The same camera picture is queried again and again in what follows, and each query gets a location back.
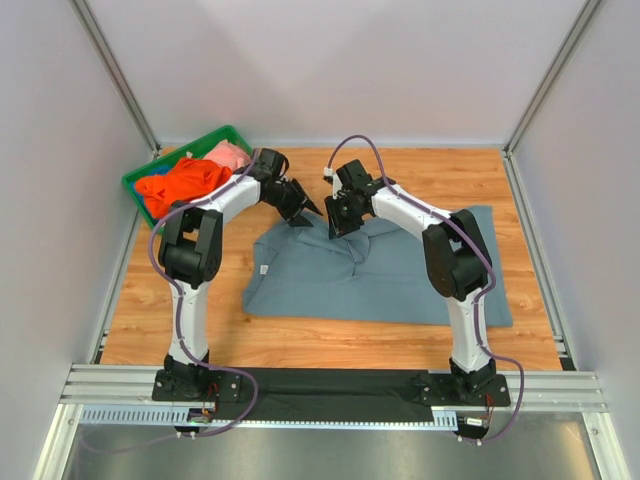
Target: gray-blue towel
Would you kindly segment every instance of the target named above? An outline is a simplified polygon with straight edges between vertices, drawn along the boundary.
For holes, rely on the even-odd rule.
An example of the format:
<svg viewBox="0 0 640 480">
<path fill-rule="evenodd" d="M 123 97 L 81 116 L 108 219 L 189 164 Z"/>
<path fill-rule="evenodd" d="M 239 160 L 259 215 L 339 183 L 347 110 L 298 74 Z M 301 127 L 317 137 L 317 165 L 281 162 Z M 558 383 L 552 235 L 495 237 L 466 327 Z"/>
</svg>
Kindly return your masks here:
<svg viewBox="0 0 640 480">
<path fill-rule="evenodd" d="M 484 237 L 496 288 L 485 300 L 487 325 L 508 327 L 509 312 L 491 207 L 469 208 Z M 255 243 L 253 277 L 242 294 L 247 313 L 374 322 L 448 325 L 444 299 L 427 279 L 422 243 L 380 218 L 329 240 L 322 217 L 313 227 L 281 222 Z"/>
</svg>

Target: gray wall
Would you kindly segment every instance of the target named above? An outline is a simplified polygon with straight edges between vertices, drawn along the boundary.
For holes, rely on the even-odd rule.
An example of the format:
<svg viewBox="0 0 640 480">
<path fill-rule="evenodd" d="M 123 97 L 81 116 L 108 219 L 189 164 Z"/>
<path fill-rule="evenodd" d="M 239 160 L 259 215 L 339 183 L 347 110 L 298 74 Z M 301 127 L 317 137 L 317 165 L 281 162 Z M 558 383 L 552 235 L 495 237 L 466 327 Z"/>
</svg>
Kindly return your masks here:
<svg viewBox="0 0 640 480">
<path fill-rule="evenodd" d="M 583 0 L 90 0 L 164 142 L 507 140 Z"/>
<path fill-rule="evenodd" d="M 609 0 L 516 153 L 578 365 L 640 478 L 640 3 Z"/>
<path fill-rule="evenodd" d="M 150 154 L 67 2 L 0 12 L 0 477 L 22 480 L 131 225 L 119 178 Z"/>
</svg>

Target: wooden table surface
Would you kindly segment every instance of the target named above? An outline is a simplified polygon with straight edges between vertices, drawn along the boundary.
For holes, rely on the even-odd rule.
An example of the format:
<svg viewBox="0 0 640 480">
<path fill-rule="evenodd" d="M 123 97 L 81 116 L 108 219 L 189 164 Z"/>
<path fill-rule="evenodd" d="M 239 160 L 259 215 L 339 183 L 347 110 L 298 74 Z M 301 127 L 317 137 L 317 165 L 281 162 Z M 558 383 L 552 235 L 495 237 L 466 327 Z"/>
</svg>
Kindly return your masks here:
<svg viewBox="0 0 640 480">
<path fill-rule="evenodd" d="M 330 187 L 322 180 L 331 149 L 281 148 L 289 177 L 324 211 Z M 498 246 L 514 318 L 512 328 L 490 328 L 489 345 L 528 370 L 560 370 L 551 328 L 535 279 L 515 205 L 497 150 L 382 149 L 387 174 L 405 190 L 447 209 L 493 207 Z M 364 148 L 345 148 L 336 165 L 359 158 L 374 177 L 377 166 Z M 210 361 L 238 367 L 445 369 L 451 355 L 449 327 L 272 318 L 242 311 L 241 293 L 253 271 L 252 247 L 279 220 L 260 204 L 238 215 L 224 231 L 222 267 L 209 293 Z M 103 364 L 161 365 L 171 342 L 169 287 L 149 265 L 150 230 L 141 225 L 113 318 Z M 513 369 L 499 364 L 499 369 Z"/>
</svg>

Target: crumpled fabric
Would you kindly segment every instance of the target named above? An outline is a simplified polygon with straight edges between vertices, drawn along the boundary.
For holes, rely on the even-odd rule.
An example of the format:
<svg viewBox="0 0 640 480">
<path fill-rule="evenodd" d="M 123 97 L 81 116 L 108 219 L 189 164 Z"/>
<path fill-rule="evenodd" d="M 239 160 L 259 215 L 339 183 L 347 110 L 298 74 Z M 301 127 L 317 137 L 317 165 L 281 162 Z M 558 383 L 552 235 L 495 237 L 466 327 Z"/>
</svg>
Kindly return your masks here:
<svg viewBox="0 0 640 480">
<path fill-rule="evenodd" d="M 181 158 L 165 175 L 143 177 L 135 183 L 136 191 L 155 219 L 169 213 L 178 200 L 189 202 L 213 192 L 231 178 L 232 171 L 211 160 Z"/>
<path fill-rule="evenodd" d="M 497 285 L 485 297 L 490 327 L 510 327 L 491 208 L 469 210 L 489 250 Z M 312 227 L 280 222 L 254 244 L 254 269 L 242 294 L 246 313 L 371 322 L 448 325 L 445 299 L 427 277 L 422 242 L 372 218 L 356 232 L 329 239 L 327 223 L 309 212 Z"/>
<path fill-rule="evenodd" d="M 229 167 L 231 171 L 249 165 L 251 158 L 237 145 L 222 140 L 209 153 L 204 156 L 204 160 L 211 160 L 222 167 Z"/>
</svg>

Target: metal frame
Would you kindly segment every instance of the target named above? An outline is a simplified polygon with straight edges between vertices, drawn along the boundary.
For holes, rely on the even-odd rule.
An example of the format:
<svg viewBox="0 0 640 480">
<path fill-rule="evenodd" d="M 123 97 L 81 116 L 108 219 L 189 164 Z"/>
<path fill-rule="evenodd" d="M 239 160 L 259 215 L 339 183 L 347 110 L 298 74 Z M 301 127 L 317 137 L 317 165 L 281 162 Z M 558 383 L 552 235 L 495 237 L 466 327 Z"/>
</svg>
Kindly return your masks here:
<svg viewBox="0 0 640 480">
<path fill-rule="evenodd" d="M 173 405 L 151 400 L 155 375 L 161 366 L 74 365 L 62 391 L 61 404 L 83 405 Z M 515 403 L 518 372 L 500 372 Z M 533 412 L 607 412 L 600 384 L 593 372 L 527 372 L 522 410 Z M 441 407 L 459 411 L 477 407 Z M 509 410 L 511 407 L 496 407 Z"/>
<path fill-rule="evenodd" d="M 82 414 L 82 405 L 58 405 L 33 480 L 62 478 L 71 453 L 73 438 Z"/>
<path fill-rule="evenodd" d="M 535 117 L 536 113 L 538 113 L 538 110 L 540 110 L 540 107 L 546 100 L 549 92 L 555 85 L 556 80 L 569 62 L 569 59 L 573 55 L 578 43 L 582 40 L 585 32 L 591 26 L 595 15 L 598 13 L 603 3 L 604 0 L 585 1 L 580 13 L 578 13 L 578 16 L 571 26 L 569 33 L 567 33 L 567 36 L 564 38 L 558 53 L 545 73 L 542 82 L 540 82 L 536 93 L 529 102 L 522 118 L 520 118 L 511 138 L 509 138 L 504 146 L 504 151 L 506 153 L 514 152 L 518 148 L 518 145 L 529 128 L 531 121 Z"/>
<path fill-rule="evenodd" d="M 138 130 L 140 130 L 140 134 L 147 142 L 147 145 L 149 145 L 149 148 L 151 148 L 154 154 L 157 154 L 160 151 L 160 142 L 154 135 L 151 125 L 142 112 L 136 97 L 133 95 L 133 91 L 127 83 L 127 79 L 125 78 L 120 65 L 118 65 L 118 61 L 113 55 L 113 52 L 109 47 L 109 43 L 107 42 L 104 33 L 102 33 L 100 25 L 98 25 L 98 21 L 96 20 L 87 0 L 69 0 L 69 3 L 76 12 L 78 20 L 84 27 L 87 36 L 95 47 L 100 60 L 102 60 L 109 77 L 111 77 L 111 80 L 113 81 L 114 86 L 118 90 L 118 93 L 120 93 L 120 97 L 127 107 L 127 110 L 129 110 L 133 122 L 136 124 L 136 127 L 138 127 Z"/>
<path fill-rule="evenodd" d="M 611 415 L 583 413 L 582 418 L 602 478 L 631 480 L 631 474 L 611 423 Z"/>
<path fill-rule="evenodd" d="M 141 135 L 152 149 L 155 158 L 160 151 L 160 144 L 111 52 L 87 0 L 70 0 L 70 3 L 95 46 Z M 537 240 L 531 211 L 527 204 L 525 192 L 522 190 L 522 182 L 515 162 L 514 152 L 603 3 L 603 0 L 585 1 L 525 113 L 518 122 L 509 141 L 503 147 L 504 168 L 554 332 L 556 348 L 561 357 L 567 356 L 569 358 L 571 348 L 566 343 L 570 342 L 566 338 L 562 312 L 556 301 L 556 289 L 548 273 L 549 269 L 542 248 Z M 123 248 L 117 273 L 108 293 L 109 297 L 102 315 L 103 321 L 98 338 L 94 342 L 95 348 L 92 357 L 94 361 L 99 360 L 100 345 L 106 337 L 117 304 L 139 223 L 139 216 L 136 216 L 129 238 Z M 160 368 L 160 366 L 74 365 L 62 392 L 60 404 L 42 450 L 34 478 L 43 480 L 60 479 L 62 477 L 85 405 L 97 407 L 108 405 L 129 406 L 136 411 L 162 407 L 163 405 L 158 402 L 151 403 L 151 391 L 155 373 Z M 515 401 L 514 397 L 517 395 L 519 387 L 518 374 L 515 372 L 501 373 L 506 376 L 512 400 Z M 173 408 L 192 406 L 193 404 L 175 403 L 170 405 Z M 500 410 L 508 411 L 510 408 L 500 408 Z M 433 409 L 443 411 L 474 410 L 473 407 L 433 407 Z M 611 424 L 607 405 L 594 373 L 575 371 L 526 372 L 522 410 L 533 412 L 581 412 L 602 478 L 616 480 L 630 478 Z M 251 425 L 251 422 L 247 422 L 245 426 L 258 425 Z M 289 425 L 287 422 L 269 425 L 271 428 L 290 428 L 292 426 L 294 425 Z M 313 425 L 304 425 L 304 427 L 313 427 Z M 338 425 L 337 427 L 345 428 L 346 425 Z M 358 425 L 357 427 L 366 428 L 367 425 Z"/>
</svg>

